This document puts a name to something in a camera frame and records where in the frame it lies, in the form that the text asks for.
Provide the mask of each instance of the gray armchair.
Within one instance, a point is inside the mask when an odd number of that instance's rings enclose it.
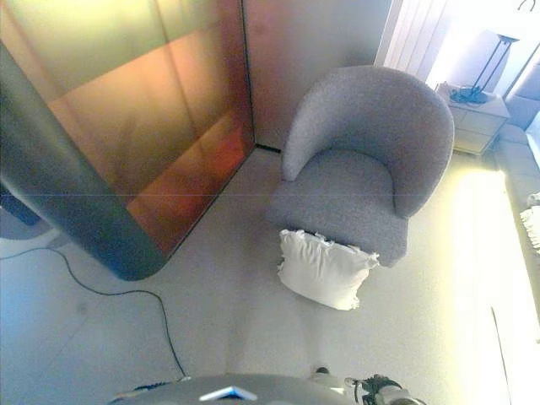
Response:
[[[408,219],[446,169],[453,134],[445,102],[413,76],[334,69],[300,103],[267,217],[393,266],[407,250]]]

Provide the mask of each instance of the pillow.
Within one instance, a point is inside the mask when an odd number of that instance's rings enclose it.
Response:
[[[501,141],[522,143],[527,145],[527,136],[525,135],[525,131],[511,124],[505,124],[500,128],[499,139]]]
[[[540,205],[533,205],[520,213],[520,216],[532,247],[540,254]]]
[[[337,310],[358,308],[356,292],[377,266],[377,253],[326,241],[303,230],[279,233],[283,262],[279,279],[295,293]]]

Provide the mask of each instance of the white pillow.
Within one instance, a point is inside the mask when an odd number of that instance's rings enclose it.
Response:
[[[281,282],[295,293],[337,310],[358,308],[356,292],[377,266],[377,253],[356,246],[326,241],[324,236],[303,230],[279,233],[283,262],[278,266]]]

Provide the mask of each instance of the black cable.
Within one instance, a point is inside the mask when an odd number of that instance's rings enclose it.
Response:
[[[360,384],[360,380],[356,380],[354,382],[354,401],[358,404],[360,404],[358,400],[358,385]]]
[[[69,272],[69,274],[71,275],[73,280],[75,280],[75,283],[77,283],[82,288],[87,289],[88,291],[90,291],[90,292],[92,292],[94,294],[104,295],[106,297],[112,297],[112,296],[118,296],[118,295],[127,295],[127,294],[134,294],[134,293],[152,295],[159,302],[159,306],[161,307],[161,312],[163,313],[163,318],[165,320],[165,335],[167,336],[167,341],[169,343],[170,351],[172,352],[172,355],[175,358],[175,362],[176,362],[176,365],[178,366],[178,369],[180,370],[180,372],[182,373],[182,375],[184,377],[187,377],[187,374],[184,371],[184,369],[182,368],[182,366],[180,364],[180,360],[178,359],[178,356],[176,355],[176,351],[175,351],[175,348],[174,348],[174,346],[172,344],[172,340],[170,339],[169,322],[167,321],[167,314],[165,313],[165,306],[163,305],[163,300],[161,299],[161,297],[159,295],[157,295],[156,293],[153,293],[152,291],[147,291],[146,289],[131,289],[131,290],[128,290],[128,291],[122,291],[120,293],[104,293],[104,292],[98,291],[97,289],[93,289],[91,287],[88,287],[87,285],[84,285],[83,283],[81,283],[78,280],[78,278],[75,276],[75,274],[73,273],[73,270],[71,269],[71,266],[69,265],[69,260],[66,257],[66,255],[64,255],[60,251],[57,251],[56,249],[51,249],[50,247],[36,247],[36,248],[33,248],[33,249],[29,249],[28,251],[21,251],[20,253],[17,253],[16,255],[0,257],[0,261],[1,260],[14,259],[15,257],[23,256],[26,253],[30,253],[32,251],[52,251],[52,252],[56,253],[66,263],[67,271]]]

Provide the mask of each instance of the white nightstand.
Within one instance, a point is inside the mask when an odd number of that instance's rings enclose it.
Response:
[[[459,89],[448,83],[437,85],[437,94],[445,99],[454,116],[456,137],[454,149],[469,154],[481,155],[493,142],[499,128],[510,117],[503,99],[496,94],[489,94],[485,104],[461,104],[450,100],[453,89]]]

